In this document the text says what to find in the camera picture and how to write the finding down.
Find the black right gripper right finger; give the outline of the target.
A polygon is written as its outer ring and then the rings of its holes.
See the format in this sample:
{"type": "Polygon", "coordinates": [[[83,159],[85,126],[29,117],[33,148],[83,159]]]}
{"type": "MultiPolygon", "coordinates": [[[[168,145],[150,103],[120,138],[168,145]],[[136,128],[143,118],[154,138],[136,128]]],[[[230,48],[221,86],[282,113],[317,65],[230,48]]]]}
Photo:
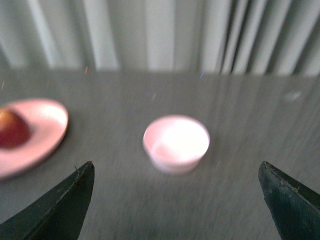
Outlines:
{"type": "Polygon", "coordinates": [[[282,240],[320,238],[320,195],[267,161],[258,169],[264,200],[282,240]]]}

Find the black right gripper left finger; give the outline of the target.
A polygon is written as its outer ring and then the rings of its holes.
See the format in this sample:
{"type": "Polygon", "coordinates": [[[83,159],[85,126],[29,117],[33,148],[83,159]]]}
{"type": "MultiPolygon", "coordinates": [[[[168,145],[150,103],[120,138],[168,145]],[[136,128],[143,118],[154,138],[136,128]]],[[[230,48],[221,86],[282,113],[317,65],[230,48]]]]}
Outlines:
{"type": "Polygon", "coordinates": [[[76,240],[79,238],[95,182],[86,162],[31,205],[1,223],[2,240],[76,240]]]}

